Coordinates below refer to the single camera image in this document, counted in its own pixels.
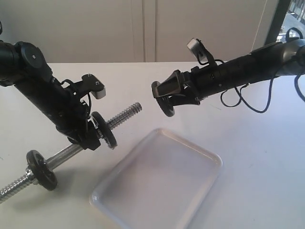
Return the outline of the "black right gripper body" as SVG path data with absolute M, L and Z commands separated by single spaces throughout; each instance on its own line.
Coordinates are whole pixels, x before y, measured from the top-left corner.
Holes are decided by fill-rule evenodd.
M 214 70 L 214 66 L 208 65 L 207 67 L 199 68 L 198 66 L 191 69 L 190 72 L 182 72 L 181 86 L 182 90 L 179 94 L 194 95 L 201 102 L 204 99 L 203 96 L 203 83 L 211 74 L 211 70 Z

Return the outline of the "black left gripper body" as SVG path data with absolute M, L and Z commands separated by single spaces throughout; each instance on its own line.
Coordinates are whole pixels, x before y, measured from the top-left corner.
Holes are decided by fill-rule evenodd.
M 57 92 L 56 104 L 59 107 L 58 117 L 62 119 L 56 128 L 67 136 L 73 144 L 82 149 L 96 150 L 101 144 L 89 120 L 92 101 L 90 93 Z

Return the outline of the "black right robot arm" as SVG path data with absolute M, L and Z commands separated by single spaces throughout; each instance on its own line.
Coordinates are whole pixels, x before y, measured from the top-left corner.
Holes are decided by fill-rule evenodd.
M 251 53 L 217 64 L 216 59 L 196 39 L 197 57 L 208 60 L 205 67 L 189 72 L 175 70 L 164 82 L 152 83 L 152 94 L 170 106 L 199 104 L 201 100 L 244 84 L 299 74 L 305 65 L 305 41 L 274 42 Z

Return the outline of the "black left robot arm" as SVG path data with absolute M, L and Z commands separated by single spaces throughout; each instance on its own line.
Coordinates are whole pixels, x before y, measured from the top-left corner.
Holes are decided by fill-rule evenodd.
M 86 74 L 78 82 L 60 82 L 38 47 L 28 42 L 1 42 L 0 84 L 15 86 L 72 143 L 90 150 L 101 145 L 90 121 L 92 104 L 81 100 L 90 94 L 96 99 L 105 96 L 104 85 L 94 75 Z

